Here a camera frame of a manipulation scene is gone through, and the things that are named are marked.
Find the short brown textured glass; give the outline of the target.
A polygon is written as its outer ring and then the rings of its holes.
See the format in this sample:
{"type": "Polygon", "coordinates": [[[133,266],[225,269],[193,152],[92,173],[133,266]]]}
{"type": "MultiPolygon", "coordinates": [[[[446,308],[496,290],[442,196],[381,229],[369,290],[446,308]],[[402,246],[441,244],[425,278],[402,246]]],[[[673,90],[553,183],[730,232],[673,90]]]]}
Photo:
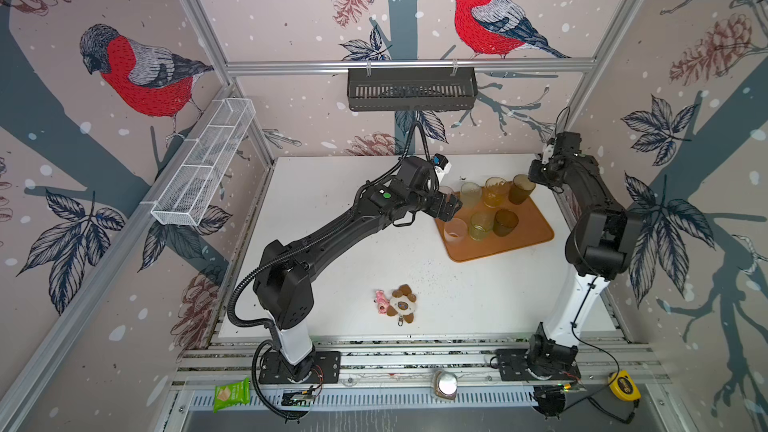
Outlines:
{"type": "Polygon", "coordinates": [[[509,209],[499,209],[494,216],[493,232],[498,237],[508,236],[519,225],[518,215],[509,209]]]}

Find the pink textured glass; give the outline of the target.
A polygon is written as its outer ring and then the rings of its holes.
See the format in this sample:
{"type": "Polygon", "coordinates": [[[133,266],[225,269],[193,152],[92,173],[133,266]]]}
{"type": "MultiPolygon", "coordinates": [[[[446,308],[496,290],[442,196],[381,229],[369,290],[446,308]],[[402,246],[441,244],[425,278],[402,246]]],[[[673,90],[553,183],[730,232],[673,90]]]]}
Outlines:
{"type": "Polygon", "coordinates": [[[456,245],[468,236],[468,226],[460,218],[454,218],[444,223],[443,238],[446,244],[456,245]]]}

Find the bright green clear glass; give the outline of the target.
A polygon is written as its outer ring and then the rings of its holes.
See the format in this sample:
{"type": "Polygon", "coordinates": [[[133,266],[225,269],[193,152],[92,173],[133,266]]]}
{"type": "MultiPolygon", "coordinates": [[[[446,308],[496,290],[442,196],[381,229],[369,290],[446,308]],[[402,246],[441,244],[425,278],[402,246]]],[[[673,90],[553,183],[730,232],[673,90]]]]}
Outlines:
{"type": "Polygon", "coordinates": [[[476,212],[470,217],[469,236],[472,240],[483,241],[493,231],[493,224],[494,214],[492,212],[476,212]]]}

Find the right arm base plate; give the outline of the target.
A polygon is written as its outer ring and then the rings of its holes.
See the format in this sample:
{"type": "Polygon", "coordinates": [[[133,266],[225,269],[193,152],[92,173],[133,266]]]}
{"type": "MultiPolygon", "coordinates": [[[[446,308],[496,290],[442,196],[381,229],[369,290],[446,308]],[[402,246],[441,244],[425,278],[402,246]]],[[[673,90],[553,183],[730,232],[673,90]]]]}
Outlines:
{"type": "Polygon", "coordinates": [[[566,348],[560,352],[533,352],[523,349],[499,349],[494,365],[501,379],[510,381],[575,382],[581,379],[576,364],[578,349],[566,348]]]}

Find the brown flower plush keychain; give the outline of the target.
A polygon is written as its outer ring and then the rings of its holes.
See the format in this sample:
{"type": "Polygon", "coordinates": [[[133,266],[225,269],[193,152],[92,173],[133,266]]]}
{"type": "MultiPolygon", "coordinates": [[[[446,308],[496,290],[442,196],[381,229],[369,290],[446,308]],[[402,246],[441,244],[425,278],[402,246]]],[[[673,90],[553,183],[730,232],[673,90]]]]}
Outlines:
{"type": "Polygon", "coordinates": [[[396,317],[398,325],[403,326],[414,321],[416,310],[416,295],[409,285],[402,284],[392,292],[385,309],[385,314],[389,317],[396,317]]]}

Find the yellow tape measure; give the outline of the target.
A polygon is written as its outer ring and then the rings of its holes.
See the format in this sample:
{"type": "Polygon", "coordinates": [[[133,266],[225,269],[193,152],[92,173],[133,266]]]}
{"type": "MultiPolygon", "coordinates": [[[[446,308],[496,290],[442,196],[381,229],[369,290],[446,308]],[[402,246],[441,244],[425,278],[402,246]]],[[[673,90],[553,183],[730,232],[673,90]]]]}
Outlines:
{"type": "Polygon", "coordinates": [[[638,403],[642,395],[635,382],[625,370],[613,373],[608,379],[612,394],[623,402],[638,403]]]}

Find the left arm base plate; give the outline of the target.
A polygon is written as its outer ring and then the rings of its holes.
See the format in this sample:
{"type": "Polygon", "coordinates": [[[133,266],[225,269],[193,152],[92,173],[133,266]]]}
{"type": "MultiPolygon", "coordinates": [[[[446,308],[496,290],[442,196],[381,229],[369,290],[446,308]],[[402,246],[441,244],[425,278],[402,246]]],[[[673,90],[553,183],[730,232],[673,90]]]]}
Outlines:
{"type": "Polygon", "coordinates": [[[268,351],[258,362],[260,385],[336,384],[339,381],[341,353],[311,352],[301,362],[292,365],[280,352],[268,351]]]}

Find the yellow clear glass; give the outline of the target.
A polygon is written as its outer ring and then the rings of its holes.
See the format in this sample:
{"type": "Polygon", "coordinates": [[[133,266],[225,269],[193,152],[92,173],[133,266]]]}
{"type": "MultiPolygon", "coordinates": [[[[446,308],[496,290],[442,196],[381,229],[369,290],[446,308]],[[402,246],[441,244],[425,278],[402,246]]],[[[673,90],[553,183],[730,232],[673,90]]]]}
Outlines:
{"type": "Polygon", "coordinates": [[[507,194],[507,181],[502,177],[490,177],[483,187],[483,203],[489,208],[498,208],[507,194]]]}

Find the white mesh wall shelf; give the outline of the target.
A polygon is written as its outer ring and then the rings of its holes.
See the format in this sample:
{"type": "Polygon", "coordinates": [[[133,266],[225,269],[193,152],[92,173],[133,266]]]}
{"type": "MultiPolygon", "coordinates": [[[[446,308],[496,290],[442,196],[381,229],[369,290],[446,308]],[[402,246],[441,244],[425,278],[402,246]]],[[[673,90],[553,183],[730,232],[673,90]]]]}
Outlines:
{"type": "Polygon", "coordinates": [[[155,202],[151,214],[162,225],[201,224],[236,150],[255,115],[251,100],[226,98],[192,140],[172,179],[155,202]]]}

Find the tall brown textured glass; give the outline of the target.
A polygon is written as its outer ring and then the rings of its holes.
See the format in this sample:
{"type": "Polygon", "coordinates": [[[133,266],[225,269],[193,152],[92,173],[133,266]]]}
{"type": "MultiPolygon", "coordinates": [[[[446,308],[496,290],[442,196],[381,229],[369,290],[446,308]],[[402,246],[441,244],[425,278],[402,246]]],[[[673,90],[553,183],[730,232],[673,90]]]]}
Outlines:
{"type": "Polygon", "coordinates": [[[510,185],[508,200],[514,205],[523,204],[535,190],[536,184],[526,175],[516,175],[510,185]]]}

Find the green snack packet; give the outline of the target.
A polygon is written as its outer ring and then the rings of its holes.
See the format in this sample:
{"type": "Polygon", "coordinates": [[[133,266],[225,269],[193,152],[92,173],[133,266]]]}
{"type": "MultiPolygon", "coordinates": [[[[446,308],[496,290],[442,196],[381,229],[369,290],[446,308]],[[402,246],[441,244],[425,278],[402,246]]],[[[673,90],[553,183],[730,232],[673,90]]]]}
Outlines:
{"type": "Polygon", "coordinates": [[[213,412],[217,413],[229,407],[248,405],[251,400],[250,386],[248,377],[236,383],[216,386],[213,412]]]}

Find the pale green textured glass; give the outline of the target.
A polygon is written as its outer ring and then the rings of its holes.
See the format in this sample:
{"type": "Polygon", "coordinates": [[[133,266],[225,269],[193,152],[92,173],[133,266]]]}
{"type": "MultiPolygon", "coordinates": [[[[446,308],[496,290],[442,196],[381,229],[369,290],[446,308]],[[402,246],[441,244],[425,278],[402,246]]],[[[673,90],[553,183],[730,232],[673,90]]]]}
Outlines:
{"type": "Polygon", "coordinates": [[[462,208],[470,210],[477,206],[482,199],[482,187],[477,183],[466,181],[460,188],[460,200],[462,208]]]}

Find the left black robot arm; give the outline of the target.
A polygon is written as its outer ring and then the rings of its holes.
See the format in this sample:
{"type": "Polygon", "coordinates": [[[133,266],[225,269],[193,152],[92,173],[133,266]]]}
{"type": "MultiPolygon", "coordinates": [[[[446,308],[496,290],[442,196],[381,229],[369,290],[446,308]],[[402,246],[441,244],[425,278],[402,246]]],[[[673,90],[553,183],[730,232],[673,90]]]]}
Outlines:
{"type": "Polygon", "coordinates": [[[315,347],[304,320],[314,306],[312,283],[333,261],[389,226],[405,227],[406,215],[423,212],[443,222],[461,209],[461,202],[439,190],[451,162],[442,154],[428,159],[407,156],[382,176],[356,192],[351,207],[308,236],[287,245],[275,240],[264,249],[259,267],[238,286],[253,285],[269,319],[236,320],[234,305],[228,318],[238,327],[263,325],[270,331],[279,369],[293,381],[310,376],[316,366],[315,347]]]}

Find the pink small toy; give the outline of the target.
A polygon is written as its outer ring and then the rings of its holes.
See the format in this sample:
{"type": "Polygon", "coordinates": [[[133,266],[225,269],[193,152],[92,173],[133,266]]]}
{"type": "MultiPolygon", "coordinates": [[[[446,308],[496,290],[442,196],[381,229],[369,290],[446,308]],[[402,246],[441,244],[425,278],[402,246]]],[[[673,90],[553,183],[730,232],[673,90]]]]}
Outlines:
{"type": "Polygon", "coordinates": [[[383,290],[375,291],[375,302],[379,314],[386,315],[390,306],[389,299],[383,290]]]}

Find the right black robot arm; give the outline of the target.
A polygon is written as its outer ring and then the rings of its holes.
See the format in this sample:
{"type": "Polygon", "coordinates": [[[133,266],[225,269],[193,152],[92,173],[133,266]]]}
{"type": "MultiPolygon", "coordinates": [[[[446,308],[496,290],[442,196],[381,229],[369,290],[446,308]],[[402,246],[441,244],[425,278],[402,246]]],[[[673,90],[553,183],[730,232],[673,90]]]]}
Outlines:
{"type": "Polygon", "coordinates": [[[627,211],[612,195],[596,159],[580,150],[581,136],[560,132],[531,163],[528,178],[553,192],[564,192],[577,206],[575,225],[564,253],[573,268],[553,315],[531,336],[526,361],[539,379],[572,372],[582,321],[601,292],[624,273],[642,228],[639,214],[627,211]]]}

